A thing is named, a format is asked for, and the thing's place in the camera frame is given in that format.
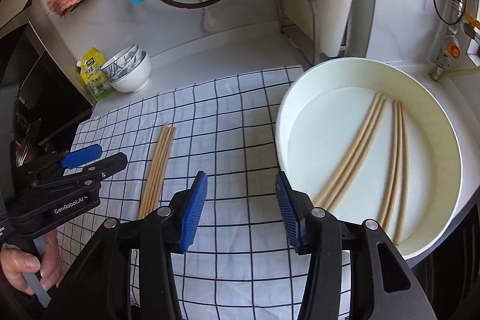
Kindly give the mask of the person's left hand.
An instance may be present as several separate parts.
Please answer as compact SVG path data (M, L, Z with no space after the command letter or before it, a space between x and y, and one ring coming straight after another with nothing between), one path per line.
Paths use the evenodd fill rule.
M64 277L64 268L59 251L58 233L54 229L44 235L45 253L39 261L30 253L18 249L3 247L1 250L1 268L8 282L20 292L29 296L34 294L23 274L40 273L40 284L46 290L58 287Z

